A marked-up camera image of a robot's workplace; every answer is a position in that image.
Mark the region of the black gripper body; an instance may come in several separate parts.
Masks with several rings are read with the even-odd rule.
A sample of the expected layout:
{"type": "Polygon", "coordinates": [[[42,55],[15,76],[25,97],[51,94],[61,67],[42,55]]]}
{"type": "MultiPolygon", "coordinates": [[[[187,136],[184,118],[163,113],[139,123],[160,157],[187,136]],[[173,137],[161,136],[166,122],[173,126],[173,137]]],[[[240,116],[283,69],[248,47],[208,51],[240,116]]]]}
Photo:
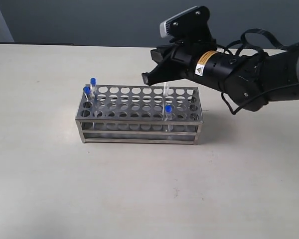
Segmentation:
{"type": "Polygon", "coordinates": [[[240,49],[232,53],[227,47],[219,52],[221,45],[208,27],[210,11],[205,6],[199,9],[200,15],[185,16],[170,29],[170,44],[177,45],[174,56],[189,55],[187,79],[229,96],[238,110],[258,111],[264,106],[258,80],[263,53],[246,56],[240,55],[240,49]]]}

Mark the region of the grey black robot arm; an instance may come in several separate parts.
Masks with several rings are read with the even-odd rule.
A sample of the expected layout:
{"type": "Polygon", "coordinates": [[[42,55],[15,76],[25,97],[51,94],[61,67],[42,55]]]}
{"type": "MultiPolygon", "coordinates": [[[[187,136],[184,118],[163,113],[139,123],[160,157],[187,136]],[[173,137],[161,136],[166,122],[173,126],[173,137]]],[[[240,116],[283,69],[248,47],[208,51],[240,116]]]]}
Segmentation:
{"type": "Polygon", "coordinates": [[[299,42],[286,46],[270,32],[252,28],[232,45],[219,45],[208,27],[210,11],[194,6],[163,21],[159,26],[168,45],[150,52],[156,67],[142,73],[152,86],[187,79],[221,94],[239,110],[258,111],[269,102],[299,100],[299,42]]]}

